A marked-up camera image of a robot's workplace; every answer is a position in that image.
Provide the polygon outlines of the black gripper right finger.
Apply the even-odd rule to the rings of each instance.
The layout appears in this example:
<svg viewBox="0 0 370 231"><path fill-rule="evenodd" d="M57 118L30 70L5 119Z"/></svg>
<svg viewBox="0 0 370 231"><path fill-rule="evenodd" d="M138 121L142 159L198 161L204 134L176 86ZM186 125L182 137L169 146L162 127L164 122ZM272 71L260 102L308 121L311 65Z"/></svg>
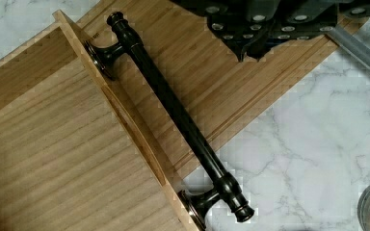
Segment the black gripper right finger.
<svg viewBox="0 0 370 231"><path fill-rule="evenodd" d="M313 39L332 30L340 14L370 16L370 0L247 0L246 13L255 35L244 52L259 60L289 39Z"/></svg>

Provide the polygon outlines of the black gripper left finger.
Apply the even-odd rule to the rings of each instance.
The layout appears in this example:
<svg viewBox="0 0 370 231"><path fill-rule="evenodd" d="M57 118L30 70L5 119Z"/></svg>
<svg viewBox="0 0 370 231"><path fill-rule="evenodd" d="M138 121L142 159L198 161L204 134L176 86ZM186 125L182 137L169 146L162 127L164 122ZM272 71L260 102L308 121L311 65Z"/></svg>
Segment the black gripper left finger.
<svg viewBox="0 0 370 231"><path fill-rule="evenodd" d="M245 18L246 0L172 0L174 4L205 17L208 29L242 62L260 58L260 24Z"/></svg>

